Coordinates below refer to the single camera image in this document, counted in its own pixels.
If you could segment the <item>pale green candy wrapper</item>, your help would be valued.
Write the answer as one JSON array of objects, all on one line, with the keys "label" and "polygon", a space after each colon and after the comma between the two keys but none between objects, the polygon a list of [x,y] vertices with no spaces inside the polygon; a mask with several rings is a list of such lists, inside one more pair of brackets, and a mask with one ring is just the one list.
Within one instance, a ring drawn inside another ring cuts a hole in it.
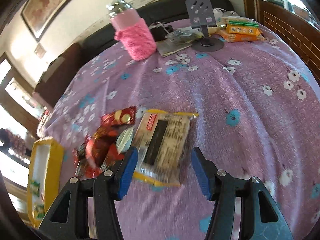
[{"label": "pale green candy wrapper", "polygon": [[116,147],[118,153],[126,153],[131,146],[133,140],[133,127],[123,130],[116,140]]}]

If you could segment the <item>large clear yellow biscuit pack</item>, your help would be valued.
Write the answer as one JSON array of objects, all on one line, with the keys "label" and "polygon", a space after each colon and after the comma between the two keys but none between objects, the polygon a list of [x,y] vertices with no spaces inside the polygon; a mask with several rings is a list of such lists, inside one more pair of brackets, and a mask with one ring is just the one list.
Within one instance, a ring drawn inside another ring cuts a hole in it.
[{"label": "large clear yellow biscuit pack", "polygon": [[147,110],[132,146],[138,151],[133,177],[156,187],[180,186],[180,162],[197,113]]}]

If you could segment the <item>red gold chocolate bar wrapper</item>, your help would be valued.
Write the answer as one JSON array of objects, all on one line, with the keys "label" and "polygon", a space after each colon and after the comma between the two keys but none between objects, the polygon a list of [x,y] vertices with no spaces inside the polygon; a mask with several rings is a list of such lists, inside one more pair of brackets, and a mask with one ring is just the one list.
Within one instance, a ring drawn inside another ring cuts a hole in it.
[{"label": "red gold chocolate bar wrapper", "polygon": [[136,106],[116,110],[101,117],[101,126],[133,125],[136,120]]}]

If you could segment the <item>dark red crumpled wrapper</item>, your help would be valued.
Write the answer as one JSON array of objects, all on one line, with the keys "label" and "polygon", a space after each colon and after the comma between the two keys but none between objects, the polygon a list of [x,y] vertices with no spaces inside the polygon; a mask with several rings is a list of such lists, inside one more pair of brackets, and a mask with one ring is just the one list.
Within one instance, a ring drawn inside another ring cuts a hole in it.
[{"label": "dark red crumpled wrapper", "polygon": [[95,178],[116,162],[122,161],[125,154],[117,149],[119,133],[111,126],[100,126],[92,136],[72,150],[75,176]]}]

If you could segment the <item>yellow taped white tray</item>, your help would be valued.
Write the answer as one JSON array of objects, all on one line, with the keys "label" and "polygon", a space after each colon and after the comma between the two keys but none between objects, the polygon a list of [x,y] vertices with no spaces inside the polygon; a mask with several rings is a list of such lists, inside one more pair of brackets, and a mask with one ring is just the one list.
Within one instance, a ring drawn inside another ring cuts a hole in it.
[{"label": "yellow taped white tray", "polygon": [[33,144],[28,174],[27,209],[29,220],[34,228],[38,228],[42,220],[33,218],[30,181],[36,180],[40,183],[46,214],[59,193],[63,156],[63,147],[52,137],[44,137]]}]

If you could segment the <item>purple floral tablecloth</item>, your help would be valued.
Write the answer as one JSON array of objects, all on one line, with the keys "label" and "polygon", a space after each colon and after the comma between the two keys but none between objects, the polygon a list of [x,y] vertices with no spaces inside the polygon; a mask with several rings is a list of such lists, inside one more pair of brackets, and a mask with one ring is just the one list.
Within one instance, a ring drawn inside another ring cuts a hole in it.
[{"label": "purple floral tablecloth", "polygon": [[86,63],[54,107],[44,132],[66,151],[64,185],[75,173],[72,150],[103,115],[135,106],[194,113],[183,148],[180,186],[133,180],[116,210],[125,239],[204,239],[214,204],[190,163],[194,147],[236,178],[259,177],[294,239],[319,220],[319,85],[300,57],[267,26],[264,41],[225,43],[201,53],[133,61],[116,43]]}]

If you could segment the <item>pink knit sleeved bottle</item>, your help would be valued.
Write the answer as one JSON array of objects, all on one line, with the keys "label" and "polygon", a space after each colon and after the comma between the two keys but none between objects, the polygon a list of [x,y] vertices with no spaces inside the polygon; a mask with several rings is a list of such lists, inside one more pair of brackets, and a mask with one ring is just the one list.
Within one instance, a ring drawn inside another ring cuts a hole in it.
[{"label": "pink knit sleeved bottle", "polygon": [[141,61],[156,51],[156,42],[145,20],[130,3],[113,0],[106,9],[115,29],[114,39],[123,44],[131,59]]}]

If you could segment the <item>tan notebook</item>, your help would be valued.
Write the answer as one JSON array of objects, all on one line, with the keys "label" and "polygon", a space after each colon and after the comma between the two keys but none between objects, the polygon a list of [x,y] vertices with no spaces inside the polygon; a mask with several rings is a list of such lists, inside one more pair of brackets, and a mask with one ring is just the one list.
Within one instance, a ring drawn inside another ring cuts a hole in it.
[{"label": "tan notebook", "polygon": [[161,57],[167,57],[185,48],[191,47],[191,43],[174,44],[170,40],[157,41],[157,51]]}]

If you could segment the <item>orange cracker pack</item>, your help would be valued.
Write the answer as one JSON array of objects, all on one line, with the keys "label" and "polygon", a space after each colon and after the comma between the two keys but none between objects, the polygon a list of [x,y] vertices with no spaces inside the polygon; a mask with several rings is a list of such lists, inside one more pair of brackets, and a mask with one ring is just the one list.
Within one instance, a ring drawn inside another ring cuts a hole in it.
[{"label": "orange cracker pack", "polygon": [[217,31],[226,42],[253,42],[264,41],[265,38],[262,32],[257,27],[250,27],[245,25],[231,25],[227,24],[224,29]]}]

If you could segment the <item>clear bag of dark seeds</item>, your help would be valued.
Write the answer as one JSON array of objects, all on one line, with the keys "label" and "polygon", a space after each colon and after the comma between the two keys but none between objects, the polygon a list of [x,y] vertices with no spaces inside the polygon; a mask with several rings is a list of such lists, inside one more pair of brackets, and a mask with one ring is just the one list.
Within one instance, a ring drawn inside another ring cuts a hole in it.
[{"label": "clear bag of dark seeds", "polygon": [[191,43],[203,37],[199,29],[191,27],[178,28],[169,33],[166,38],[175,45]]}]

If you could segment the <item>green striped cracker pack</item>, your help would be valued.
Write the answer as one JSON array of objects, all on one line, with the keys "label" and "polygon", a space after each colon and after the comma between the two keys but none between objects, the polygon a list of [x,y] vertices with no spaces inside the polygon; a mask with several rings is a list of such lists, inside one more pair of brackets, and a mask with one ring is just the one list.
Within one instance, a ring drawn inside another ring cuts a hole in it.
[{"label": "green striped cracker pack", "polygon": [[238,25],[258,28],[259,24],[252,19],[240,17],[240,16],[224,16],[220,18],[220,21],[224,24]]}]

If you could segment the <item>black leather sofa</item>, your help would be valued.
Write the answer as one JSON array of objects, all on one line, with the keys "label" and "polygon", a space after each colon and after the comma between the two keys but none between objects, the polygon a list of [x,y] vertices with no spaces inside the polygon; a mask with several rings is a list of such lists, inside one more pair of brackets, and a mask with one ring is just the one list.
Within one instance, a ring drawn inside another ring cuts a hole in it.
[{"label": "black leather sofa", "polygon": [[[147,25],[155,22],[170,23],[188,18],[186,0],[160,0],[152,2],[137,9],[138,14],[145,20]],[[229,0],[210,0],[214,8],[234,10]],[[82,54],[87,61],[96,57],[105,49],[110,48],[116,43],[114,40],[115,29],[112,24],[95,31],[85,38],[82,45]]]}]

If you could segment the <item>wooden tv cabinet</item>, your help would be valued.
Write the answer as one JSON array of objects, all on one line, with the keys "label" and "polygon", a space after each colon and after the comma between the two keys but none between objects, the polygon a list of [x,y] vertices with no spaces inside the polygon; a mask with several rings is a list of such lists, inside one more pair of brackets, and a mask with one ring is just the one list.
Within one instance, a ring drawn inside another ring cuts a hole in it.
[{"label": "wooden tv cabinet", "polygon": [[319,30],[300,16],[271,2],[244,0],[245,15],[280,36],[319,81]]}]

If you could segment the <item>small wall plaque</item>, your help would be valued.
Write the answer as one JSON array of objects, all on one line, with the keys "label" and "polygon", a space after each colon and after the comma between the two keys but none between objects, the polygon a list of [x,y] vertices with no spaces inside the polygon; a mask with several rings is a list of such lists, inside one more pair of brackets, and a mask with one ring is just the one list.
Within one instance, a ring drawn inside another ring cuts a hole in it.
[{"label": "small wall plaque", "polygon": [[44,57],[44,55],[46,54],[46,50],[44,49],[44,47],[40,43],[38,43],[35,50],[34,50],[34,54],[39,59],[42,59]]}]

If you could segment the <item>framed wall painting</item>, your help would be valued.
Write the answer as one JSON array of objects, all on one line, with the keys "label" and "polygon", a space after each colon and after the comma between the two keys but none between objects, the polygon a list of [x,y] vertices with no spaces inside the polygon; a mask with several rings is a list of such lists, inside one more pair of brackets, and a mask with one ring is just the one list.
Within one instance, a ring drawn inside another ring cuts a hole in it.
[{"label": "framed wall painting", "polygon": [[40,41],[57,14],[71,0],[27,0],[21,16],[37,42]]}]

